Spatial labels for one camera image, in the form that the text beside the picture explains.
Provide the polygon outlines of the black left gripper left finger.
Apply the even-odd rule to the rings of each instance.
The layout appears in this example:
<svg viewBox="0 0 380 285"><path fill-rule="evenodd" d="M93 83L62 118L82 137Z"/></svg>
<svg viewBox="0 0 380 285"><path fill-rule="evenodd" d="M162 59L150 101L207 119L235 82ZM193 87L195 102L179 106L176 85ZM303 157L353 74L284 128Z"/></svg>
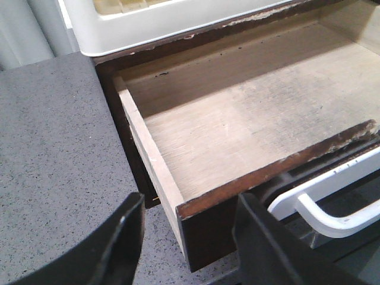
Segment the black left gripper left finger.
<svg viewBox="0 0 380 285"><path fill-rule="evenodd" d="M16 284L132 284L143 225L144 196L133 192L77 246Z"/></svg>

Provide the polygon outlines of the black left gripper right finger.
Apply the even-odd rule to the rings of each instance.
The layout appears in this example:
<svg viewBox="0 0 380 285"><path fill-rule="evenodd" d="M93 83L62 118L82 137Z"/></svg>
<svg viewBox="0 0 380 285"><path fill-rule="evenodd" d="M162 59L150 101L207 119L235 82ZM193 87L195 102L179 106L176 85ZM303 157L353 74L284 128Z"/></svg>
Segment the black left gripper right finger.
<svg viewBox="0 0 380 285"><path fill-rule="evenodd" d="M239 194L233 239L242 284L363 284L288 231L252 194Z"/></svg>

